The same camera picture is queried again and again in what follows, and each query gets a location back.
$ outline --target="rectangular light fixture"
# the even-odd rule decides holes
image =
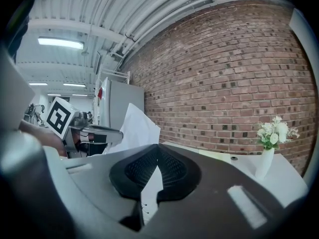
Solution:
[[[84,84],[74,84],[74,83],[63,83],[65,86],[73,86],[73,87],[86,87]]]
[[[29,83],[31,86],[47,86],[47,83]]]
[[[84,48],[83,42],[70,41],[70,40],[52,38],[52,37],[39,37],[38,42],[41,45],[62,46],[62,47],[79,49],[79,50],[83,50]]]

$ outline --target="white vase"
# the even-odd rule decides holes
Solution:
[[[261,154],[260,163],[256,167],[256,173],[255,176],[259,180],[263,180],[266,176],[270,166],[271,162],[273,161],[275,149],[264,149],[263,153]]]

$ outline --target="flower bouquet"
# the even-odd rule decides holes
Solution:
[[[275,149],[279,149],[278,143],[292,141],[288,137],[299,137],[296,128],[289,129],[286,122],[281,122],[282,118],[276,116],[272,123],[260,124],[257,136],[260,137],[258,143],[262,144],[264,151],[262,153],[261,162],[256,170],[256,177],[263,179],[267,174],[271,162],[274,157]]]

